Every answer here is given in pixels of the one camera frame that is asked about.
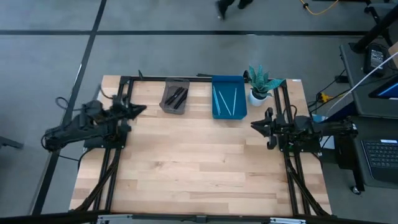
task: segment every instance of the concrete floor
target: concrete floor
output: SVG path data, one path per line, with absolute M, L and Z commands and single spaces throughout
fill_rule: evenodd
M 91 30 L 100 0 L 2 0 L 0 30 Z M 321 11 L 330 2 L 312 2 Z M 311 16 L 299 0 L 257 0 L 244 11 L 231 6 L 227 21 L 216 18 L 212 0 L 108 0 L 99 30 L 369 30 L 374 21 L 365 3 L 339 2 Z M 76 105 L 91 100 L 103 75 L 151 76 L 242 74 L 248 65 L 271 71 L 272 78 L 300 78 L 307 101 L 343 68 L 338 46 L 360 37 L 248 35 L 97 36 Z M 63 110 L 54 98 L 68 98 L 88 41 L 87 35 L 0 35 L 0 136 L 23 142 L 23 150 L 0 150 L 0 217 L 27 215 L 47 151 L 44 131 L 59 124 Z M 331 95 L 345 84 L 327 89 Z M 327 108 L 318 113 L 324 114 Z M 62 155 L 78 158 L 82 143 Z M 66 212 L 76 178 L 76 162 L 60 159 L 44 213 Z M 353 195 L 351 173 L 325 164 L 333 214 L 367 221 L 398 220 L 398 191 L 366 187 Z

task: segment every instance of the green leaves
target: green leaves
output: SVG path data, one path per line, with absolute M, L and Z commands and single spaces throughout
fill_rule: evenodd
M 254 68 L 249 66 L 249 76 L 249 83 L 253 86 L 253 90 L 262 97 L 272 96 L 267 92 L 277 88 L 284 81 L 283 79 L 273 79 L 268 81 L 269 72 L 263 73 L 261 65 L 257 70 L 257 74 L 254 71 Z

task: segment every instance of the black shoe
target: black shoe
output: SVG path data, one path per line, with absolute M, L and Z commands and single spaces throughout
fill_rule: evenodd
M 241 0 L 238 4 L 238 9 L 244 9 L 248 4 L 252 3 L 253 0 Z
M 217 10 L 218 18 L 221 20 L 225 20 L 226 9 L 220 6 L 220 1 L 216 2 L 216 10 Z

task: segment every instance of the blue tray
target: blue tray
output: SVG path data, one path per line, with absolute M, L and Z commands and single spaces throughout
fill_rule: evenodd
M 243 119 L 247 114 L 246 108 L 246 93 L 244 91 L 244 79 L 238 75 L 213 75 L 211 79 L 211 92 L 212 92 L 212 113 L 214 119 Z M 220 115 L 218 114 L 216 100 L 213 93 L 213 87 L 215 87 L 218 104 L 220 106 Z M 229 111 L 233 114 L 234 97 L 236 88 L 236 102 L 235 102 L 235 114 L 229 115 L 227 108 L 225 107 L 224 101 L 220 96 L 219 91 L 224 97 L 225 103 L 227 104 Z

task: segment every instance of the wooden tabletop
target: wooden tabletop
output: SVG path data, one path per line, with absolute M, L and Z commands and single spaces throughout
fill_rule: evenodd
M 107 95 L 117 93 L 119 79 L 104 76 Z M 301 81 L 287 84 L 297 114 L 308 115 Z M 211 115 L 211 83 L 190 84 L 184 115 L 167 114 L 159 107 L 164 87 L 165 82 L 134 82 L 131 102 L 148 107 L 130 121 L 132 131 L 121 153 L 111 211 L 291 216 L 283 155 L 277 147 L 267 150 L 267 138 L 249 125 L 264 119 L 268 107 L 275 111 L 275 100 L 269 98 L 258 108 L 248 103 L 248 115 L 241 121 L 216 120 Z M 280 95 L 284 109 L 282 90 Z M 111 104 L 99 99 L 105 108 Z M 83 158 L 70 208 L 79 206 L 98 182 L 103 155 L 104 149 L 94 149 Z M 301 158 L 309 191 L 330 212 L 319 161 L 309 153 L 301 153 Z M 299 192 L 296 188 L 303 212 Z

